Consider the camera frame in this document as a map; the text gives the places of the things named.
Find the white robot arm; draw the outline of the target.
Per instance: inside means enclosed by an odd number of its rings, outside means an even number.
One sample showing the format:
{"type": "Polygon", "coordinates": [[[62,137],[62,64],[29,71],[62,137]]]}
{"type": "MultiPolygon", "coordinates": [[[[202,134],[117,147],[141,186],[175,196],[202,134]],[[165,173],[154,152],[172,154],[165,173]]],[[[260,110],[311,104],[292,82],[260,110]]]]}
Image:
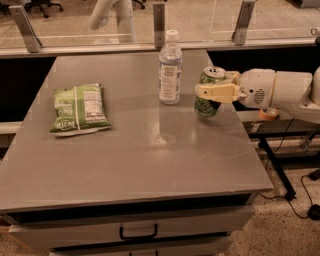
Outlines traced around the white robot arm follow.
{"type": "Polygon", "coordinates": [[[211,117],[222,104],[257,109],[264,120],[280,111],[311,123],[320,122],[320,47],[308,45],[222,50],[204,68],[195,87],[195,109],[211,117]]]}

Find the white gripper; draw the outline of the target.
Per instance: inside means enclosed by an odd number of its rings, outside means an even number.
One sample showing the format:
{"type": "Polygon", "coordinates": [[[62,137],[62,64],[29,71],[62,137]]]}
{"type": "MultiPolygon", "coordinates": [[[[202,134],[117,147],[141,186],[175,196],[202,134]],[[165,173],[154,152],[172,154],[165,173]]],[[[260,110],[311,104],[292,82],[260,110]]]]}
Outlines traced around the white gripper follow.
{"type": "Polygon", "coordinates": [[[271,69],[251,69],[241,74],[238,71],[224,71],[219,84],[197,84],[196,95],[202,99],[219,103],[239,101],[254,109],[270,106],[276,72],[271,69]]]}

